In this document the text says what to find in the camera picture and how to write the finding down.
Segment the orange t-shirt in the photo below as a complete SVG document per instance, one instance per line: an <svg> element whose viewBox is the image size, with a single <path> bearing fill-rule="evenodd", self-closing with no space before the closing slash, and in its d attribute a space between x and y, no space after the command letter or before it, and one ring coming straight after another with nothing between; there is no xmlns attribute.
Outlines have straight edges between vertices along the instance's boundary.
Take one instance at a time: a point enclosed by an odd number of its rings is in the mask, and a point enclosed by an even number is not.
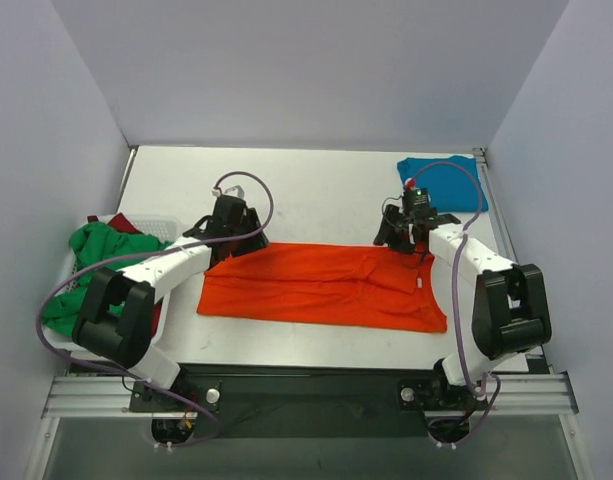
<svg viewBox="0 0 613 480"><path fill-rule="evenodd" d="M272 243L206 272L197 312L443 334L432 263L385 247Z"/></svg>

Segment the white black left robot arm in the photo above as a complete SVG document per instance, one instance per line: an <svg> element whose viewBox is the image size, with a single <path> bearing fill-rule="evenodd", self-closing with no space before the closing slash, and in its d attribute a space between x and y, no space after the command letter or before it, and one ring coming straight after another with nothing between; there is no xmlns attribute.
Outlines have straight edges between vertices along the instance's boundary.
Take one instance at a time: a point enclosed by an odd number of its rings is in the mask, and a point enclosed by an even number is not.
<svg viewBox="0 0 613 480"><path fill-rule="evenodd" d="M155 305L180 284L229 257L268 246L257 211L242 198L221 195L213 212L174 243L141 262L97 270L73 328L75 344L152 385L152 398L168 412L181 409L187 385L181 366L153 345Z"/></svg>

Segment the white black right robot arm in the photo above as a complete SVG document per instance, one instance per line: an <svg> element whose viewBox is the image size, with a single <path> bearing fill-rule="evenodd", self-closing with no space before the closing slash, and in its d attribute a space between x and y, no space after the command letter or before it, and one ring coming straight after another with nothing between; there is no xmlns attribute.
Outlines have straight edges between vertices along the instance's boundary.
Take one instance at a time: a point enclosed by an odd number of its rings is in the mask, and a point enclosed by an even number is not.
<svg viewBox="0 0 613 480"><path fill-rule="evenodd" d="M450 280L448 309L455 353L436 364L429 383L434 404L451 408L465 387L480 397L489 374L501 363L548 343L552 325L542 271L494 252L468 232L469 222L439 213L425 188L405 188L384 201L374 239L405 255L432 263L431 279Z"/></svg>

